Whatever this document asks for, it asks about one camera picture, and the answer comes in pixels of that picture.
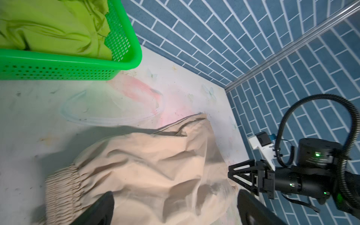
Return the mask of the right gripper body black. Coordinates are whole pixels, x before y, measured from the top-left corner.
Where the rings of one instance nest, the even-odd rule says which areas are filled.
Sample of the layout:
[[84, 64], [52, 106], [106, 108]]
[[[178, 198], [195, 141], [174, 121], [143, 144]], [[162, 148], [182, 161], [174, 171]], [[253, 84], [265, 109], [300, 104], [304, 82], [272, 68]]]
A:
[[265, 193], [269, 199], [274, 199], [275, 171], [271, 169], [265, 160], [257, 161], [256, 169], [258, 193]]

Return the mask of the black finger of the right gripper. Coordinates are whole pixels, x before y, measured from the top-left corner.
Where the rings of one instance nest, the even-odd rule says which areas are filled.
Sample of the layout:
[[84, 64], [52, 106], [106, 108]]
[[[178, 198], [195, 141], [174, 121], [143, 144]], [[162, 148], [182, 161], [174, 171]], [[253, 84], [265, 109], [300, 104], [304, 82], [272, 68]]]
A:
[[252, 173], [253, 171], [257, 171], [256, 161], [254, 159], [249, 159], [228, 167], [229, 176], [248, 174]]
[[249, 191], [252, 195], [257, 195], [257, 186], [256, 180], [252, 178], [250, 175], [241, 174], [241, 175], [233, 175], [229, 174], [228, 178], [239, 184], [243, 189]]

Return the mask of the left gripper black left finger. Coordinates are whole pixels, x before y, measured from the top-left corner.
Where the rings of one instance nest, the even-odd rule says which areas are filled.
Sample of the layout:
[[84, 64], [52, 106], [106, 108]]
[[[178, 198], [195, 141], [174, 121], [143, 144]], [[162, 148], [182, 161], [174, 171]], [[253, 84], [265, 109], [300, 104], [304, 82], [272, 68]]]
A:
[[70, 225], [110, 225], [113, 211], [114, 197], [112, 191], [108, 191]]

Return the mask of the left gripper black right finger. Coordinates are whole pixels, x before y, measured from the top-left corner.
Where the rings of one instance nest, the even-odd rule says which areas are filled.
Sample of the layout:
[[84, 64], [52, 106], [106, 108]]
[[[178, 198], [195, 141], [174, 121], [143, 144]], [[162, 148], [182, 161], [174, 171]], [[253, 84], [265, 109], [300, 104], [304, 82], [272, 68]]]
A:
[[246, 190], [239, 191], [237, 208], [243, 225], [286, 225]]

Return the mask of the beige drawstring shorts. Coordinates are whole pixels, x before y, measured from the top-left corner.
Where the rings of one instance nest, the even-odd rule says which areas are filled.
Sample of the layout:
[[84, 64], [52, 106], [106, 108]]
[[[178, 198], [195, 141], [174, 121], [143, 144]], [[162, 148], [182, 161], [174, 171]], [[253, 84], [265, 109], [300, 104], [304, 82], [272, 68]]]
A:
[[227, 172], [206, 114], [104, 138], [46, 179], [46, 224], [71, 224], [110, 191], [113, 225], [210, 225], [238, 190]]

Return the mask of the green plastic basket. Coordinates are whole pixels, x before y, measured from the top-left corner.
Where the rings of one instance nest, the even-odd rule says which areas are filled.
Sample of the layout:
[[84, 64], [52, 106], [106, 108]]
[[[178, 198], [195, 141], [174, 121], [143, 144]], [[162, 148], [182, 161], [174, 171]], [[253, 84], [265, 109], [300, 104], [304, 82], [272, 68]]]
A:
[[1, 49], [1, 80], [111, 80], [138, 67], [142, 50], [121, 1], [108, 1], [112, 60]]

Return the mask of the lime green shorts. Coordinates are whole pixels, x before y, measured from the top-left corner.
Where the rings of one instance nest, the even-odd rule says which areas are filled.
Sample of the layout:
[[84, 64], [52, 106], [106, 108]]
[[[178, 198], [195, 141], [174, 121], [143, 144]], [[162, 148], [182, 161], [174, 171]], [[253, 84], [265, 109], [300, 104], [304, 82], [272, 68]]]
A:
[[1, 48], [111, 60], [107, 1], [1, 1]]

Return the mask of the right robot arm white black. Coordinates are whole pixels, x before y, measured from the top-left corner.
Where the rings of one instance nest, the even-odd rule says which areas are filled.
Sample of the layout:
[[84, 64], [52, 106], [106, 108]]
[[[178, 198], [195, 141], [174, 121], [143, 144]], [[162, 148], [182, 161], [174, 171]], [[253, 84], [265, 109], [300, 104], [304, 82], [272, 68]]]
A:
[[248, 138], [253, 150], [264, 159], [253, 159], [229, 166], [228, 178], [258, 196], [265, 193], [274, 199], [281, 192], [285, 198], [295, 194], [314, 198], [320, 205], [332, 197], [340, 211], [360, 217], [360, 210], [351, 206], [340, 193], [337, 165], [342, 145], [317, 138], [303, 138], [299, 142], [296, 165], [277, 167], [274, 136]]

